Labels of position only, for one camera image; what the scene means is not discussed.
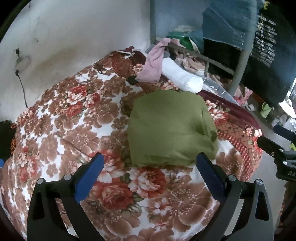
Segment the black printed garment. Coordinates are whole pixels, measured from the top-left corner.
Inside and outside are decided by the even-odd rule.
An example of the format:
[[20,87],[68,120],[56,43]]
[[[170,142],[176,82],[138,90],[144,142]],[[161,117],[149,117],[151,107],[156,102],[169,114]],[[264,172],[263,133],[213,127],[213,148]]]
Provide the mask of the black printed garment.
[[295,11],[288,1],[265,1],[259,11],[245,87],[270,107],[282,102],[295,80]]

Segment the white wall power strip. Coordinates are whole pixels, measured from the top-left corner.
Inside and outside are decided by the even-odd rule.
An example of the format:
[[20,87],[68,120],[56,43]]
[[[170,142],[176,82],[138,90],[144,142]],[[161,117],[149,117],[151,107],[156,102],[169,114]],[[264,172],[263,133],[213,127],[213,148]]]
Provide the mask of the white wall power strip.
[[22,73],[24,70],[26,70],[29,67],[30,63],[31,63],[30,56],[19,57],[16,60],[16,66],[14,68],[14,71],[18,73]]

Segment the blue hanging cloth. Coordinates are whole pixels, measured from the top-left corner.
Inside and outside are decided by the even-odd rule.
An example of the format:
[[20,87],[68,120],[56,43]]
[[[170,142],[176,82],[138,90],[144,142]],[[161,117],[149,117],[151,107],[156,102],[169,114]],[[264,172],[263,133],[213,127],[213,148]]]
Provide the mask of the blue hanging cloth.
[[203,11],[203,37],[248,49],[263,1],[210,1]]

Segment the black and blue clothes pile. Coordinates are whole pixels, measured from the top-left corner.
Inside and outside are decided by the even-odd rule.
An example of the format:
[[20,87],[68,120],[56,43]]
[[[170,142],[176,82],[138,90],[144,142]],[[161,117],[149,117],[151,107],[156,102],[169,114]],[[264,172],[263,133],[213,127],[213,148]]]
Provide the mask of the black and blue clothes pile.
[[1,168],[12,156],[15,148],[16,124],[11,120],[1,121]]

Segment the green hooded jacket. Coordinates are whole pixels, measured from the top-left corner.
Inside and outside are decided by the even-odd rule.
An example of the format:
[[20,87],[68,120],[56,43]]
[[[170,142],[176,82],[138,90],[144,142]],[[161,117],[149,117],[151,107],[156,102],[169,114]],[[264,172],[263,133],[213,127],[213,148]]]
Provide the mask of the green hooded jacket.
[[137,98],[127,137],[134,166],[189,166],[199,153],[213,160],[218,133],[203,97],[158,90]]

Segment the white rolled cloth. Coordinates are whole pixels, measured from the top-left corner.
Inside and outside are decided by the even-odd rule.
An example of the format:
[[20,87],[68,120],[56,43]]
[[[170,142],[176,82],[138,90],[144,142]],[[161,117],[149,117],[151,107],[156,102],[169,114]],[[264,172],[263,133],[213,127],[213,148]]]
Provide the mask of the white rolled cloth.
[[176,87],[182,91],[199,93],[203,88],[203,79],[189,73],[177,65],[171,58],[162,61],[162,75],[168,78]]

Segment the pink cloth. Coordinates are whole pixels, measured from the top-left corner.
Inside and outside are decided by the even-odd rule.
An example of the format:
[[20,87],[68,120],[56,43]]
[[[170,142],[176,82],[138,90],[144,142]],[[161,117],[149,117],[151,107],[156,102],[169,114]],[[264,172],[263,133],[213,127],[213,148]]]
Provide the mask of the pink cloth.
[[159,82],[162,74],[162,63],[164,59],[165,48],[170,43],[182,47],[179,39],[163,38],[148,53],[142,70],[137,73],[136,81],[151,83]]

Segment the floral bed blanket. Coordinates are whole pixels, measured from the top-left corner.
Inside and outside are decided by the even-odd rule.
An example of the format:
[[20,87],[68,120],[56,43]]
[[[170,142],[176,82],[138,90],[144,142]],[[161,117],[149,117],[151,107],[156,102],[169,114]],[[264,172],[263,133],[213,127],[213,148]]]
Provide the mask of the floral bed blanket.
[[219,207],[194,166],[132,165],[127,127],[133,103],[163,90],[164,76],[136,83],[145,56],[114,51],[52,88],[16,121],[12,156],[1,170],[1,205],[21,240],[36,181],[73,174],[96,153],[104,168],[81,206],[106,240],[189,240]]

